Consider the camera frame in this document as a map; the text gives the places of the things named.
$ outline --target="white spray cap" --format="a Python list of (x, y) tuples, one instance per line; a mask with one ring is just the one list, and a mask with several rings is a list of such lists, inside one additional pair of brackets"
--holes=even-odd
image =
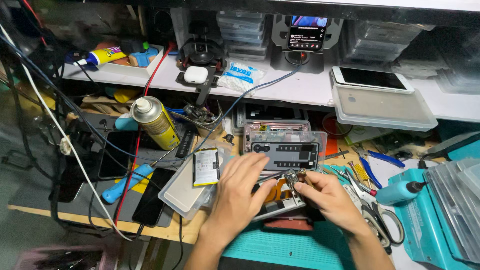
[(83, 66), (83, 65), (88, 64), (88, 63), (87, 63), (87, 60), (85, 60), (85, 59), (80, 59), (80, 60), (78, 60), (77, 62), (78, 62), (78, 65), (80, 65), (80, 66)]
[(137, 100), (137, 109), (141, 112), (147, 112), (149, 111), (150, 109), (152, 108), (152, 104), (150, 103), (150, 101), (146, 100), (146, 99), (139, 99)]

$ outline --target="phone battery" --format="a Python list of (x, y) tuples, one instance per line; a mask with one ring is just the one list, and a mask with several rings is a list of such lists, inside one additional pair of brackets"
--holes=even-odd
[(220, 179), (218, 149), (201, 149), (193, 154), (193, 186), (217, 184)]

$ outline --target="hand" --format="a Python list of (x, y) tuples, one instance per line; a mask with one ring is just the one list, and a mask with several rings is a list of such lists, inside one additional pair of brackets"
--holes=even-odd
[(328, 220), (353, 234), (371, 233), (367, 222), (335, 176), (318, 172), (307, 172), (307, 176), (318, 191), (304, 183), (296, 183), (295, 189), (316, 203)]
[(221, 249), (258, 214), (276, 180), (265, 182), (252, 196), (253, 186), (268, 163), (265, 154), (250, 153), (233, 158), (223, 170), (217, 184), (212, 213), (200, 229), (199, 241)]

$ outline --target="blue screwdriver handle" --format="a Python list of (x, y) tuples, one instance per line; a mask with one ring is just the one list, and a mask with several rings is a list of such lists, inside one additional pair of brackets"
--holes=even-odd
[(373, 158), (376, 158), (376, 159), (379, 159), (379, 160), (383, 160), (383, 161), (386, 161), (390, 164), (393, 164), (399, 168), (405, 168), (405, 164), (397, 159), (394, 159), (392, 157), (389, 157), (387, 155), (384, 155), (384, 154), (380, 154), (380, 153), (376, 153), (376, 152), (372, 152), (370, 150), (368, 150), (368, 153), (373, 157)]
[[(144, 165), (138, 167), (134, 170), (134, 172), (141, 174), (143, 176), (148, 176), (149, 174), (153, 173), (155, 169), (150, 167), (149, 164), (145, 163)], [(127, 177), (125, 176), (120, 182), (116, 183), (113, 187), (105, 190), (102, 193), (102, 197), (106, 200), (106, 202), (112, 204), (114, 203), (123, 193), (123, 189), (127, 183)], [(132, 175), (132, 179), (130, 180), (130, 185), (128, 186), (128, 190), (132, 189), (136, 184), (138, 184), (144, 178), (138, 176), (137, 174)]]
[(375, 184), (375, 186), (377, 186), (378, 189), (383, 188), (382, 185), (380, 184), (380, 182), (377, 180), (377, 178), (375, 178), (375, 175), (373, 175), (372, 169), (370, 168), (370, 164), (368, 164), (368, 161), (366, 159), (362, 158), (362, 157), (360, 157), (360, 161), (361, 161), (363, 167), (365, 168), (365, 171), (367, 172), (368, 176), (370, 177), (370, 179)]

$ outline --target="white cable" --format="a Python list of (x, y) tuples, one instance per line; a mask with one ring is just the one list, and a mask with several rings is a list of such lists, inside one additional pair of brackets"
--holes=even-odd
[[(10, 36), (8, 35), (7, 31), (5, 31), (5, 28), (3, 28), (3, 26), (0, 24), (0, 28), (3, 32), (3, 34), (5, 35), (5, 37), (8, 39), (8, 41), (15, 46), (15, 44), (13, 43), (13, 40), (10, 38)], [(45, 109), (47, 110), (48, 114), (50, 115), (50, 117), (52, 118), (53, 122), (55, 123), (55, 125), (57, 126), (57, 128), (60, 130), (61, 134), (63, 135), (63, 137), (67, 140), (67, 143), (68, 145), (70, 146), (70, 148), (72, 149), (72, 152), (73, 154), (75, 155), (75, 157), (77, 158), (77, 161), (78, 161), (78, 165), (80, 165), (80, 168), (82, 169), (82, 172), (84, 173), (85, 175), (85, 178), (87, 179), (88, 181), (88, 184), (90, 185), (90, 187), (92, 188), (93, 190), (93, 193), (95, 194), (95, 197), (96, 199), (98, 200), (98, 202), (100, 203), (100, 205), (102, 206), (102, 209), (105, 211), (105, 213), (107, 214), (107, 217), (108, 219), (110, 220), (110, 222), (112, 223), (112, 226), (113, 228), (118, 232), (118, 234), (125, 238), (126, 240), (128, 241), (132, 241), (132, 239), (124, 236), (120, 230), (117, 228), (117, 226), (115, 225), (115, 223), (113, 222), (112, 220), (112, 217), (110, 216), (110, 214), (108, 213), (107, 209), (105, 208), (105, 206), (103, 205), (102, 203), (102, 200), (100, 199), (100, 196), (98, 196), (98, 193), (96, 192), (95, 190), (95, 187), (93, 186), (92, 182), (90, 181), (90, 178), (88, 178), (88, 175), (84, 169), (84, 166), (82, 164), (82, 162), (80, 161), (80, 158), (78, 157), (78, 154), (77, 154), (77, 151), (75, 151), (75, 148), (73, 147), (72, 143), (70, 142), (70, 140), (68, 139), (67, 135), (65, 134), (65, 132), (63, 131), (63, 129), (61, 128), (60, 124), (57, 122), (57, 119), (53, 116), (53, 113), (50, 111), (50, 108), (47, 106), (47, 104), (45, 103), (45, 100), (43, 100), (42, 96), (40, 95), (40, 92), (38, 91), (36, 85), (35, 85), (35, 82), (33, 81), (33, 78), (32, 78), (32, 75), (30, 74), (30, 71), (27, 69), (27, 67), (22, 64), (22, 66), (24, 67), (25, 69), (25, 73), (27, 74), (27, 77), (28, 77), (28, 80), (30, 81), (30, 84), (32, 85), (32, 88), (33, 90), (35, 91), (35, 94), (38, 96), (38, 98), (40, 99), (40, 101), (42, 102), (43, 104), (43, 107), (45, 107)]]

